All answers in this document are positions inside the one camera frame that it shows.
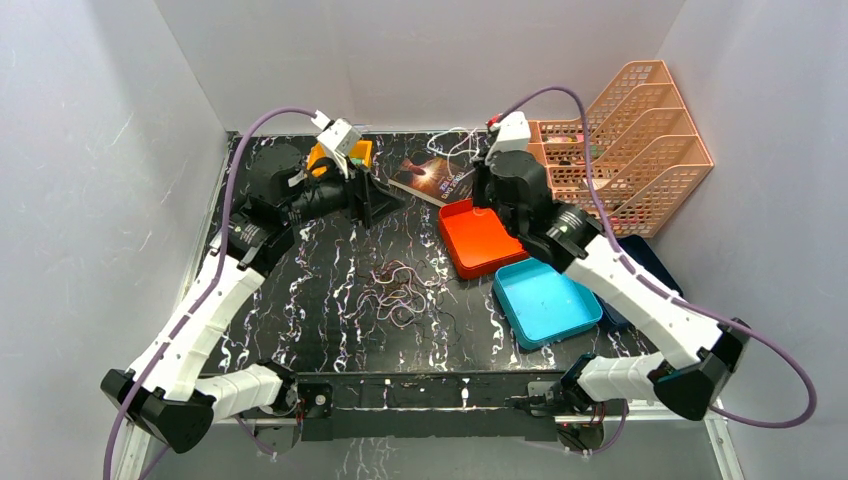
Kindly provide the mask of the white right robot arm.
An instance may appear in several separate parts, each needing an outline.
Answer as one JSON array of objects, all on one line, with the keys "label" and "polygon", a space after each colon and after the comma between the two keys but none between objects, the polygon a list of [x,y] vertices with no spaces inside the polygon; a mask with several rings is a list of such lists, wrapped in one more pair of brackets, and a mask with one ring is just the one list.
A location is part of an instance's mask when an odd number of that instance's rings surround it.
[{"label": "white right robot arm", "polygon": [[747,347],[746,324],[722,324],[691,311],[580,207],[555,200],[544,167],[526,151],[472,162],[475,205],[492,209],[531,257],[588,288],[654,344],[651,355],[582,357],[563,377],[565,405],[590,413],[615,399],[658,401],[678,416],[702,419]]}]

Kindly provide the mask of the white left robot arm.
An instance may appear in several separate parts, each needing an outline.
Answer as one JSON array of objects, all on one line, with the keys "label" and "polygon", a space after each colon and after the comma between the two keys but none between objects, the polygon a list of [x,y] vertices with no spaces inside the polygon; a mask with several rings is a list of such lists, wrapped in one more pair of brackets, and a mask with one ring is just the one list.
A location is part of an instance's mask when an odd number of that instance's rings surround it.
[{"label": "white left robot arm", "polygon": [[101,382],[127,420],[176,453],[245,411],[289,416],[301,410],[297,374],[271,359],[200,375],[236,313],[294,245],[297,227],[341,212],[369,228],[404,206],[367,167],[349,164],[343,172],[327,155],[308,165],[289,144],[258,155],[246,176],[244,200],[233,205],[165,327],[130,367],[108,371]]}]

